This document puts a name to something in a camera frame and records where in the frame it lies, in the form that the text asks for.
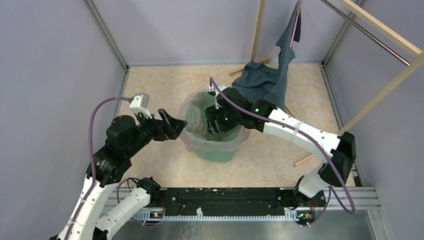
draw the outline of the metal corner post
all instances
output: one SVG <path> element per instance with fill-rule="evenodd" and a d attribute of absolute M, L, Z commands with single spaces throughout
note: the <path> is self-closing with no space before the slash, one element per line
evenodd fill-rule
<path fill-rule="evenodd" d="M 97 24 L 100 32 L 102 33 L 104 39 L 106 40 L 106 43 L 109 45 L 110 50 L 113 52 L 113 55 L 115 55 L 116 59 L 119 61 L 122 68 L 126 71 L 128 71 L 129 66 L 127 62 L 125 62 L 124 57 L 122 56 L 121 51 L 118 48 L 118 45 L 116 44 L 114 38 L 112 37 L 111 33 L 109 32 L 105 22 L 103 21 L 102 16 L 100 15 L 96 5 L 94 4 L 93 0 L 84 0 L 88 10 L 90 11 L 91 15 L 94 18 L 95 23 Z"/>
<path fill-rule="evenodd" d="M 119 96 L 123 96 L 125 93 L 125 86 L 127 85 L 128 76 L 130 75 L 130 67 L 128 67 L 123 74 L 122 83 L 119 90 Z M 122 101 L 116 101 L 116 107 L 115 107 L 115 113 L 113 115 L 113 118 L 116 118 L 119 115 L 120 109 L 121 109 Z"/>
<path fill-rule="evenodd" d="M 334 12 L 336 12 L 338 15 L 340 15 L 344 20 L 343 27 L 341 28 L 340 32 L 338 33 L 336 39 L 334 40 L 330 50 L 328 51 L 327 55 L 325 56 L 325 59 L 323 60 L 323 65 L 326 66 L 331 58 L 333 57 L 337 47 L 340 44 L 341 39 L 345 36 L 347 33 L 347 29 L 350 25 L 354 26 L 356 29 L 358 29 L 361 33 L 363 33 L 365 36 L 367 36 L 369 39 L 371 39 L 374 43 L 376 43 L 378 46 L 380 46 L 382 49 L 384 49 L 386 52 L 388 52 L 390 55 L 392 55 L 394 58 L 399 60 L 402 64 L 405 66 L 409 66 L 410 63 L 403 58 L 400 54 L 395 52 L 393 49 L 391 49 L 389 46 L 387 46 L 385 43 L 383 43 L 380 39 L 378 39 L 376 36 L 374 36 L 371 32 L 366 30 L 363 26 L 358 24 L 356 21 L 354 21 L 355 14 L 350 12 L 349 15 L 345 14 L 343 11 L 335 7 L 333 4 L 331 4 L 328 0 L 321 0 L 325 5 L 327 5 L 330 9 L 332 9 Z M 366 2 L 366 0 L 358 0 L 357 5 L 362 6 Z"/>
<path fill-rule="evenodd" d="M 340 102 L 337 98 L 337 94 L 334 90 L 332 80 L 327 72 L 327 67 L 324 64 L 320 64 L 319 66 L 322 74 L 322 78 L 324 79 L 325 88 L 327 89 L 328 98 L 330 99 L 331 107 L 334 112 L 335 121 L 337 123 L 337 127 L 341 129 L 345 124 L 345 117 L 342 113 L 342 107 L 340 106 Z M 355 181 L 355 185 L 357 187 L 362 187 L 363 181 L 361 179 L 361 171 L 358 167 L 358 161 L 355 161 L 353 167 L 352 167 L 352 175 L 353 179 Z"/>

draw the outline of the dark gray cloth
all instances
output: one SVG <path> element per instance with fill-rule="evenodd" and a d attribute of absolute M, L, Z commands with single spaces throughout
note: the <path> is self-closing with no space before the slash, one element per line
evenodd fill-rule
<path fill-rule="evenodd" d="M 253 103 L 258 99 L 264 99 L 275 104 L 280 109 L 284 109 L 286 88 L 287 88 L 287 72 L 289 63 L 295 58 L 295 52 L 290 47 L 292 41 L 292 33 L 295 27 L 296 13 L 299 8 L 298 0 L 290 21 L 282 33 L 276 46 L 281 51 L 278 54 L 278 69 L 268 67 L 263 63 L 249 62 L 244 66 L 243 73 L 232 83 L 232 87 L 237 89 L 240 94 Z M 297 22 L 300 38 L 300 16 Z"/>

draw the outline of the plastic bag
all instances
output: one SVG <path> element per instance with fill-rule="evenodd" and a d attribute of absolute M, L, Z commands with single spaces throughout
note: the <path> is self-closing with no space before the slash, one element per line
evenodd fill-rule
<path fill-rule="evenodd" d="M 179 138 L 189 152 L 233 152 L 249 136 L 250 131 L 241 125 L 215 136 L 208 133 L 204 110 L 214 104 L 215 97 L 209 95 L 207 90 L 190 94 L 182 103 L 177 118 L 186 120 L 187 126 Z"/>

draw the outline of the metal rail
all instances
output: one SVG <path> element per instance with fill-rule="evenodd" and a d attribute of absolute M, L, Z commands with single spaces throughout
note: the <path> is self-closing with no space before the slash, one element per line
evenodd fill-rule
<path fill-rule="evenodd" d="M 350 18 L 348 15 L 346 15 L 344 12 L 342 12 L 340 9 L 335 7 L 333 4 L 331 4 L 328 0 L 321 0 L 325 5 L 327 5 L 330 9 L 332 9 L 334 12 L 336 12 L 338 15 L 340 15 L 342 18 L 344 18 L 348 23 L 350 23 L 352 26 L 354 26 L 356 29 L 358 29 L 361 33 L 363 33 L 365 36 L 367 36 L 369 39 L 371 39 L 374 43 L 379 45 L 381 48 L 386 50 L 390 55 L 395 57 L 397 60 L 399 60 L 401 63 L 403 63 L 405 66 L 409 66 L 410 63 L 400 56 L 397 52 L 395 52 L 393 49 L 388 47 L 386 44 L 384 44 L 380 39 L 378 39 L 376 36 L 371 34 L 368 30 L 366 30 L 364 27 L 359 25 L 356 21 L 354 21 L 352 18 Z"/>
<path fill-rule="evenodd" d="M 293 187 L 284 187 L 283 189 L 293 189 Z M 379 197 L 377 195 L 376 189 L 374 187 L 348 187 L 347 188 L 350 192 L 350 195 L 352 196 L 353 202 L 355 203 L 357 210 L 380 210 L 381 204 Z M 341 187 L 335 187 L 334 190 L 336 191 L 337 195 L 341 199 L 342 203 L 347 207 L 350 208 L 351 205 L 349 203 L 349 200 L 346 197 L 346 193 Z M 130 190 L 128 188 L 121 188 L 119 189 L 119 198 L 121 200 L 125 199 L 130 195 Z M 329 192 L 328 190 L 324 190 L 325 198 L 328 197 Z M 110 211 L 114 207 L 118 205 L 117 200 L 117 191 L 114 190 L 112 194 L 110 195 L 109 199 L 106 201 L 106 204 L 104 205 L 105 211 Z M 309 207 L 302 208 L 298 207 L 296 210 L 302 211 L 302 210 L 308 210 Z M 316 210 L 321 210 L 322 207 L 316 207 Z M 142 208 L 141 210 L 150 210 L 150 208 Z M 340 206 L 339 202 L 337 202 L 336 198 L 334 196 L 331 197 L 331 201 L 328 205 L 327 211 L 340 211 L 343 210 L 343 208 Z"/>

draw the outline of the white plastic clip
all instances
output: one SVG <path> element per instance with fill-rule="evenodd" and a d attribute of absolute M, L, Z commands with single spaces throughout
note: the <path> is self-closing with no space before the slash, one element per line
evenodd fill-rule
<path fill-rule="evenodd" d="M 129 108 L 131 111 L 138 116 L 142 114 L 142 116 L 146 119 L 151 119 L 152 115 L 149 110 L 145 107 L 147 104 L 143 102 L 143 98 L 141 96 L 135 96 L 131 103 L 129 104 Z"/>
<path fill-rule="evenodd" d="M 303 124 L 304 124 L 304 122 L 303 122 L 303 121 L 299 121 L 299 122 L 296 124 L 296 129 L 293 131 L 293 136 L 291 137 L 291 141 L 290 141 L 290 142 L 295 143 L 296 135 L 298 134 L 299 129 L 301 128 L 301 126 L 302 126 Z"/>
<path fill-rule="evenodd" d="M 203 212 L 202 212 L 202 208 L 199 207 L 198 209 L 196 209 L 196 215 L 198 218 L 203 218 Z"/>
<path fill-rule="evenodd" d="M 219 90 L 221 90 L 221 92 L 222 91 L 224 91 L 224 89 L 226 89 L 227 87 L 226 86 L 224 86 L 224 85 L 218 85 L 218 88 L 219 88 Z M 218 103 L 217 103 L 217 100 L 216 100 L 216 97 L 220 94 L 219 92 L 218 92 L 218 90 L 216 90 L 215 88 L 213 88 L 214 89 L 214 91 L 215 91 L 215 108 L 216 109 L 219 109 L 220 107 L 221 107 L 221 105 L 219 105 Z"/>
<path fill-rule="evenodd" d="M 214 87 L 214 85 L 212 85 L 212 84 L 210 84 L 210 85 L 209 85 L 208 92 L 209 92 L 209 93 L 213 93 L 213 92 L 215 92 L 215 87 Z"/>

